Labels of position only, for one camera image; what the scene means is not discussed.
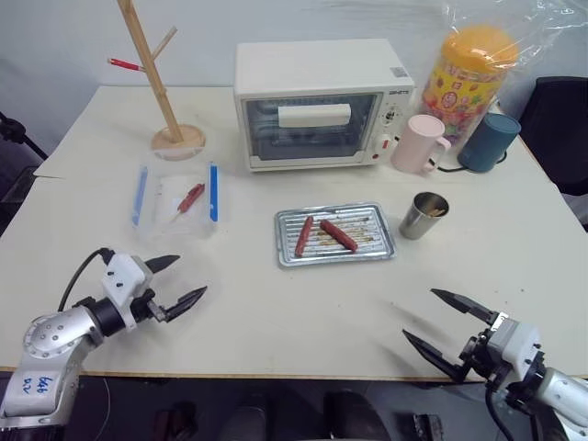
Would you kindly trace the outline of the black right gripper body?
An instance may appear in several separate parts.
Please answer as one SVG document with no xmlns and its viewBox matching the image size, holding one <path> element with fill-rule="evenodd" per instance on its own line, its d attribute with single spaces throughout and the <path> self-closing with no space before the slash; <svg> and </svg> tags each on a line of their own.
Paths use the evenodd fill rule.
<svg viewBox="0 0 588 441">
<path fill-rule="evenodd" d="M 505 312 L 499 312 L 489 328 L 471 336 L 459 355 L 464 368 L 473 369 L 490 384 L 499 384 L 505 377 L 503 372 L 509 370 L 503 368 L 502 350 L 491 345 L 493 335 L 507 318 Z"/>
</svg>

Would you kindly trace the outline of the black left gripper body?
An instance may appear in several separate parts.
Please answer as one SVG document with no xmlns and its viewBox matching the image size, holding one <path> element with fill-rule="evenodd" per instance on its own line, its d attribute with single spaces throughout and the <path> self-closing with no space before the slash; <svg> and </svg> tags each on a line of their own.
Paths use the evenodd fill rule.
<svg viewBox="0 0 588 441">
<path fill-rule="evenodd" d="M 155 300 L 155 292 L 147 282 L 138 291 L 138 295 L 130 303 L 130 313 L 136 323 L 155 319 L 157 322 L 165 322 L 167 317 L 161 305 Z"/>
</svg>

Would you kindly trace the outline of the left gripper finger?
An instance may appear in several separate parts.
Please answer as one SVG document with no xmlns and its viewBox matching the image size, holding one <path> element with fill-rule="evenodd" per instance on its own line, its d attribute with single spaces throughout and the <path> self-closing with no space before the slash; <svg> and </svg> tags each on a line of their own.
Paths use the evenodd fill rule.
<svg viewBox="0 0 588 441">
<path fill-rule="evenodd" d="M 207 289 L 207 286 L 197 288 L 180 297 L 175 305 L 164 310 L 164 321 L 171 322 L 189 311 L 203 297 Z"/>
<path fill-rule="evenodd" d="M 180 259 L 178 254 L 166 254 L 143 262 L 144 272 L 148 275 L 157 274 Z"/>
</svg>

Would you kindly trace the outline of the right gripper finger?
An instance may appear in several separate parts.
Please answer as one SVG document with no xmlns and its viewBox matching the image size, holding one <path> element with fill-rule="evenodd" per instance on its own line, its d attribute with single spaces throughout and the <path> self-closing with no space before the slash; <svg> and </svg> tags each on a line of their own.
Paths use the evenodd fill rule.
<svg viewBox="0 0 588 441">
<path fill-rule="evenodd" d="M 497 311 L 492 311 L 467 296 L 439 288 L 431 288 L 430 291 L 455 310 L 473 315 L 486 324 L 493 325 L 499 316 Z"/>
<path fill-rule="evenodd" d="M 403 330 L 402 334 L 422 358 L 445 373 L 454 382 L 463 382 L 466 379 L 469 373 L 469 368 L 466 365 L 450 363 L 439 350 L 406 330 Z"/>
</svg>

